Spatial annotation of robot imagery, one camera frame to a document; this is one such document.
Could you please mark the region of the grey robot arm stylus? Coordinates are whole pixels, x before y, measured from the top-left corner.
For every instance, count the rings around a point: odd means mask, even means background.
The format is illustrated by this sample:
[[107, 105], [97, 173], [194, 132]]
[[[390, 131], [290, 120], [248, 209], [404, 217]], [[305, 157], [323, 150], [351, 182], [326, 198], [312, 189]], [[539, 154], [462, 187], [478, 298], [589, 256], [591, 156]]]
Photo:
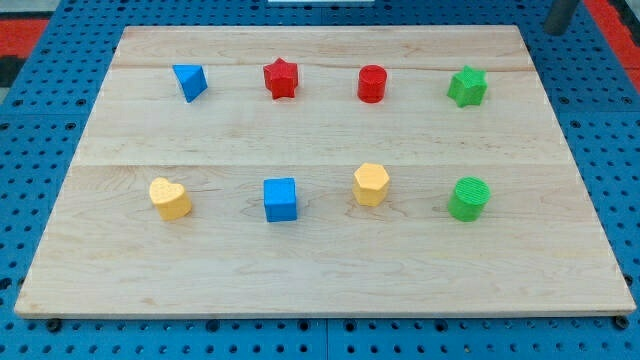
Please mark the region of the grey robot arm stylus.
[[567, 31], [579, 3], [580, 0], [553, 0], [543, 22], [543, 31], [551, 36], [563, 35]]

